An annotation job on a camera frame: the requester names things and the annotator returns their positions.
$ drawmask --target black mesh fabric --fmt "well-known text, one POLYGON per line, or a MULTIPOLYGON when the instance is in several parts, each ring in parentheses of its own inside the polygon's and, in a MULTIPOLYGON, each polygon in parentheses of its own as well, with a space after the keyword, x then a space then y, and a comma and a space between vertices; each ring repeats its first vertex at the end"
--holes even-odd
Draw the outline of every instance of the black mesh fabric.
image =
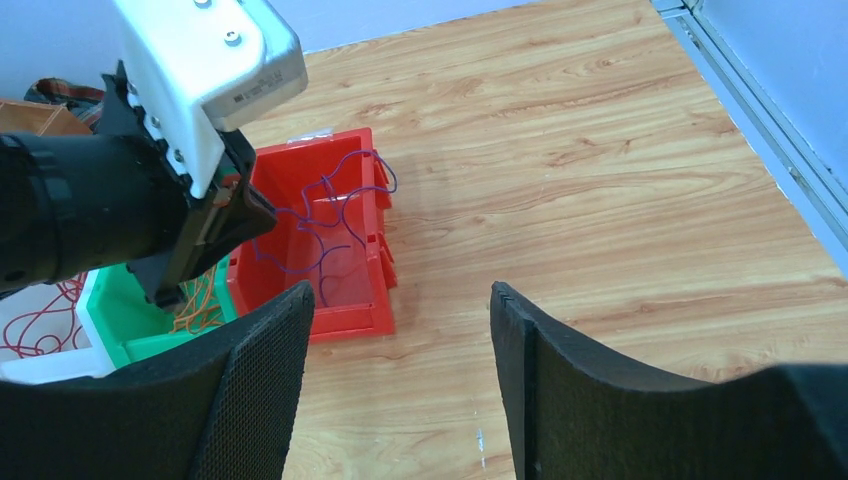
POLYGON ((519 479, 848 478, 848 366, 714 385, 621 355, 503 283, 490 311, 519 479))
POLYGON ((0 382, 0 479, 274 479, 315 299, 255 312, 101 378, 0 382))

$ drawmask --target red wire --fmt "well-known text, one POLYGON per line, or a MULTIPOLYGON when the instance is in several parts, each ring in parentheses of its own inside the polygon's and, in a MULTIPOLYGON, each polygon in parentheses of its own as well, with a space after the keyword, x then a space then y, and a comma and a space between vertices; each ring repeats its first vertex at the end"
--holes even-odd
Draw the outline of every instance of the red wire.
POLYGON ((11 350, 17 354, 18 357, 25 358, 60 352, 65 348, 69 341, 74 348, 77 348, 77 335, 79 335, 82 327, 77 326, 76 305, 77 302, 79 302, 86 277, 87 274, 83 273, 77 275, 75 278, 57 283, 56 288, 59 290, 59 294, 44 308, 34 312, 25 313, 23 315, 18 315, 7 323, 3 328, 3 344, 0 344, 0 350, 11 350), (63 298, 67 300, 70 305, 66 308, 54 308, 54 305, 63 298), (24 345, 24 339, 26 338, 26 334, 29 332, 30 328, 32 328, 32 326, 45 315, 56 313, 70 313, 68 335, 64 339, 61 339, 55 334, 47 334, 36 340, 35 344, 32 346, 24 345), (24 321, 25 319, 29 319, 29 322, 21 330, 17 342, 12 342, 9 338, 10 329, 12 326, 16 325, 20 321, 24 321), (45 351, 41 348, 41 344, 48 340, 55 341, 56 346, 53 347, 52 350, 45 351))

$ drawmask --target wall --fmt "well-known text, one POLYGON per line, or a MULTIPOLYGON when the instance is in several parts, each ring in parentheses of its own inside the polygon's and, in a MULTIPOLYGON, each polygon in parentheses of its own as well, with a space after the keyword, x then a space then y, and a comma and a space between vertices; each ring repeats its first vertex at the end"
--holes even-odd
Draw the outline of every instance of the wall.
POLYGON ((848 185, 848 2, 704 0, 698 17, 848 185))
MULTIPOLYGON (((112 0, 0 0, 0 97, 21 98, 37 79, 57 76, 100 87, 119 56, 112 0)), ((307 51, 319 51, 527 0, 271 0, 307 51), (309 8, 320 5, 317 9, 309 8)))

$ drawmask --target cable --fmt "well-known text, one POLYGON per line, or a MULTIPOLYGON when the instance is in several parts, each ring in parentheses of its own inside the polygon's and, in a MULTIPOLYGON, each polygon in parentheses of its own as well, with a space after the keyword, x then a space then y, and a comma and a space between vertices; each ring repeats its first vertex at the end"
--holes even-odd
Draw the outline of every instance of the cable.
POLYGON ((86 276, 85 273, 82 273, 69 280, 57 283, 58 294, 44 308, 18 315, 9 321, 3 327, 3 342, 0 344, 0 350, 11 350, 19 358, 26 358, 64 351, 69 343, 73 348, 77 348, 76 336, 79 335, 82 327, 77 325, 76 306, 77 302, 79 302, 86 276), (57 306, 63 300, 67 302, 67 306, 57 306), (25 342, 30 329, 43 318, 52 318, 50 316, 54 314, 69 314, 67 315, 70 320, 68 335, 65 338, 60 338, 56 334, 46 334, 38 338, 34 344, 27 345, 25 342), (10 338, 12 328, 23 321, 27 321, 26 325, 19 332, 17 340, 12 340, 10 338), (52 349, 47 350, 42 347, 42 344, 47 341, 53 341, 56 345, 52 349))
POLYGON ((223 325, 222 311, 215 295, 215 265, 200 277, 183 284, 183 291, 189 296, 186 306, 174 317, 170 333, 186 331, 197 335, 209 327, 223 325))

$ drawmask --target wooden floor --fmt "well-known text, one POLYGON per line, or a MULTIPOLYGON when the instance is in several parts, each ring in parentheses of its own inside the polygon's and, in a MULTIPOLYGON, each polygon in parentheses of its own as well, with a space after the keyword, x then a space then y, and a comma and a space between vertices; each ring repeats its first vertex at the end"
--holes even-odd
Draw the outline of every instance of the wooden floor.
POLYGON ((721 381, 848 359, 848 289, 648 0, 560 0, 310 55, 257 145, 374 129, 397 169, 393 338, 311 348, 285 478, 512 478, 503 280, 721 381))

